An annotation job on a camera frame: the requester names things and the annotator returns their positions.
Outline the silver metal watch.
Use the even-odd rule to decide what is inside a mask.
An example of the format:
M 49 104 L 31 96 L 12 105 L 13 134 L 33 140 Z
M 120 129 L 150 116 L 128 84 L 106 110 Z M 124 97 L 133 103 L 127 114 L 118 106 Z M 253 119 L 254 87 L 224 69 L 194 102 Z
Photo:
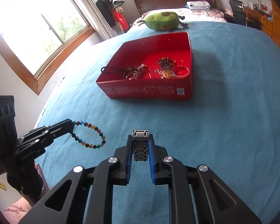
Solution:
M 134 130 L 132 132 L 132 145 L 134 161 L 147 161 L 149 150 L 149 131 Z

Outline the black braided cord charm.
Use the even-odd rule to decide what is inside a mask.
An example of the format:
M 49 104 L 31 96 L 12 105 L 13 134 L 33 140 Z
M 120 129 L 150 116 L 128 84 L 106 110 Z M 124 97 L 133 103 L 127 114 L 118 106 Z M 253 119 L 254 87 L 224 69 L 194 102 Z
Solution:
M 111 66 L 104 66 L 100 69 L 102 73 L 122 73 L 122 78 L 123 79 L 137 79 L 139 78 L 143 72 L 147 69 L 148 67 L 144 64 L 141 64 L 139 66 L 132 66 L 128 67 L 127 69 L 123 68 L 115 68 Z

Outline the silver bangle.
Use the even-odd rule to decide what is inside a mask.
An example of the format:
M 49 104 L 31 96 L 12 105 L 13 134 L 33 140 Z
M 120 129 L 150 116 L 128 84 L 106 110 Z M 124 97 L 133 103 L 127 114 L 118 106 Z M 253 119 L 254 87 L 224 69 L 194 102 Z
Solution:
M 190 75 L 190 69 L 188 69 L 188 67 L 178 65 L 172 68 L 172 73 L 176 78 L 184 78 Z

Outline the blue bed blanket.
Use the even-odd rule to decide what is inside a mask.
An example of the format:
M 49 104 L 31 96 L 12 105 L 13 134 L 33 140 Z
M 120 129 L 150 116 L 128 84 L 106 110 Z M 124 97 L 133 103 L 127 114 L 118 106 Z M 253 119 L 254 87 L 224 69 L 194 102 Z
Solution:
M 98 165 L 124 146 L 135 129 L 183 164 L 206 164 L 261 219 L 280 211 L 280 48 L 265 33 L 230 23 L 194 22 L 189 100 L 113 100 L 97 86 L 100 69 L 126 41 L 154 35 L 136 29 L 95 46 L 83 43 L 67 63 L 40 125 L 64 119 L 99 127 L 107 138 L 88 149 L 65 135 L 37 158 L 49 186 L 74 166 Z

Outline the left window curtain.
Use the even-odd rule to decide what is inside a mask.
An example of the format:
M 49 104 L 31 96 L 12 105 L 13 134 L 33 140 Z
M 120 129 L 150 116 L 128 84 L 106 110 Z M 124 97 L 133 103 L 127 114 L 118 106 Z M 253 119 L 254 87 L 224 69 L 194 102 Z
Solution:
M 74 1 L 102 40 L 105 41 L 116 36 L 93 0 Z

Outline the red tin box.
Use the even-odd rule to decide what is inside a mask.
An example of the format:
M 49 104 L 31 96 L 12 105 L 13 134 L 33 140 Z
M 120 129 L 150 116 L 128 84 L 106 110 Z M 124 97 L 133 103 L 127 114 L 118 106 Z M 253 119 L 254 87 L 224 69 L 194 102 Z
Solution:
M 172 32 L 125 42 L 106 66 L 127 69 L 146 65 L 137 79 L 123 79 L 122 73 L 102 73 L 96 83 L 110 98 L 189 99 L 193 93 L 193 63 L 187 32 Z M 185 66 L 190 75 L 173 76 L 174 66 Z

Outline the coat rack with clothes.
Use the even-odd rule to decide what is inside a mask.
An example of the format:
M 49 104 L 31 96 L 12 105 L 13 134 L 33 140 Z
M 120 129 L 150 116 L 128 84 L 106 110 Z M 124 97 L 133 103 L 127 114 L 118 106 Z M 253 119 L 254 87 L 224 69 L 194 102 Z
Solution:
M 118 32 L 126 33 L 130 26 L 123 16 L 122 5 L 125 1 L 120 0 L 97 0 L 96 5 L 102 16 L 111 28 L 117 28 Z

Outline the green avocado plush toy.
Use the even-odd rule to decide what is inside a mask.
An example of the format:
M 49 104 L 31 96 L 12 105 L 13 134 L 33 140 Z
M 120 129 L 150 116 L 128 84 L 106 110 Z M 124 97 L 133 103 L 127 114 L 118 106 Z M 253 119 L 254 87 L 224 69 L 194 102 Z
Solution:
M 137 21 L 138 24 L 145 24 L 149 29 L 154 31 L 171 31 L 179 29 L 179 26 L 188 28 L 187 23 L 183 23 L 182 20 L 185 16 L 179 16 L 175 12 L 157 12 L 143 19 Z

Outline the black office chair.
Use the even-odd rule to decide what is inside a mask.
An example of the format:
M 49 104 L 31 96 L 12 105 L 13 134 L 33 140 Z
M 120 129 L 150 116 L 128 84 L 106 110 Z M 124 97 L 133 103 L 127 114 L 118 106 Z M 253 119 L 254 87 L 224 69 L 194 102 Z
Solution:
M 242 1 L 239 0 L 228 0 L 230 8 L 233 12 L 233 23 L 247 26 L 247 18 L 244 10 Z

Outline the wooden desk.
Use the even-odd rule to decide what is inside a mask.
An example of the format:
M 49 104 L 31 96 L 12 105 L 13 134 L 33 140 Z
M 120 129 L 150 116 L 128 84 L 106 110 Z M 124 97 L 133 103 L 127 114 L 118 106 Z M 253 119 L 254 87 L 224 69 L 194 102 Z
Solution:
M 257 10 L 250 9 L 249 7 L 244 7 L 244 10 L 247 19 L 253 21 L 257 25 L 257 29 L 261 30 L 271 38 L 273 33 L 273 22 Z

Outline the folded patterned bedding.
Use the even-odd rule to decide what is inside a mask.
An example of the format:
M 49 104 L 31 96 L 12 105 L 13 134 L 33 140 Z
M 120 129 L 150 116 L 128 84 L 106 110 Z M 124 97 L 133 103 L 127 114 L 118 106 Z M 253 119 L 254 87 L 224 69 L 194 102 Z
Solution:
M 209 10 L 211 7 L 208 1 L 188 1 L 186 6 L 190 10 Z

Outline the large wooden frame window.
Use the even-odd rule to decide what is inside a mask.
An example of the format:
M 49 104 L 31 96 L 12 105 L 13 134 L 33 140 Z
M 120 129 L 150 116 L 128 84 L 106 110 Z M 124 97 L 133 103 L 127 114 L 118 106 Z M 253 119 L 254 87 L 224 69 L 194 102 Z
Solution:
M 36 94 L 94 32 L 75 0 L 0 0 L 0 55 Z

